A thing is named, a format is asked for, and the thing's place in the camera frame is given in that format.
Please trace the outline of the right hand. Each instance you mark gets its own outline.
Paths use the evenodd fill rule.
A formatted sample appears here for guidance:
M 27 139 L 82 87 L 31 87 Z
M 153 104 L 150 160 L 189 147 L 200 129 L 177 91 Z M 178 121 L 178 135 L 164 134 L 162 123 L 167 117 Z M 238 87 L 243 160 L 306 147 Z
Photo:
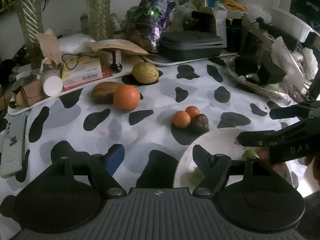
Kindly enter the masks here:
M 307 156 L 305 157 L 305 165 L 306 166 L 312 166 L 312 174 L 314 179 L 319 184 L 320 180 L 320 158 L 319 157 L 313 157 L 313 156 Z

